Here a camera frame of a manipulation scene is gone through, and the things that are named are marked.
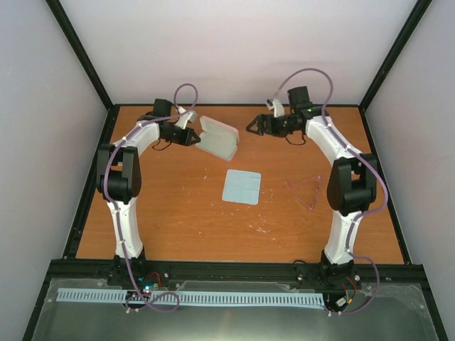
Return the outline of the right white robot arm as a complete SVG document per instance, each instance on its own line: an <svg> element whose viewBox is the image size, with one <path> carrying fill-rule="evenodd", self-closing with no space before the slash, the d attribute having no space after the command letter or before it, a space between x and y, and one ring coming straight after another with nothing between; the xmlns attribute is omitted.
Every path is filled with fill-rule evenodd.
<svg viewBox="0 0 455 341"><path fill-rule="evenodd" d="M290 112L278 99L266 101L269 113L257 115L246 127L250 133L286 138L296 131L311 139L331 165L326 195L333 210L331 233L321 252L319 279L335 286L353 272L356 234L377 196L377 160L362 153L341 134L323 107L315 107L305 86L288 91Z"/></svg>

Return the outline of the light blue cleaning cloth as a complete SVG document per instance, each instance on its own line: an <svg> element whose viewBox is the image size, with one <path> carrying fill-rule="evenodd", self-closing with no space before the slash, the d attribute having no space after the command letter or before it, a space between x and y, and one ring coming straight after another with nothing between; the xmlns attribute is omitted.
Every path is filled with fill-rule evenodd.
<svg viewBox="0 0 455 341"><path fill-rule="evenodd" d="M222 200L246 205L257 205L262 175L245 170L228 169L225 176Z"/></svg>

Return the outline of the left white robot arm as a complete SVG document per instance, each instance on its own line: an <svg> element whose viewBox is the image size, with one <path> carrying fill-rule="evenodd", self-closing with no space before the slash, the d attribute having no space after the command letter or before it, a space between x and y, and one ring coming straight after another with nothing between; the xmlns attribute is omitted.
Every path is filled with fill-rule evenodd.
<svg viewBox="0 0 455 341"><path fill-rule="evenodd" d="M192 107L186 109L158 99L153 110L139 117L126 136L98 148L96 187L112 216L116 256L136 259L144 250L137 222L137 197L142 183L141 154L161 140L182 146L198 143L199 136L188 127L196 118Z"/></svg>

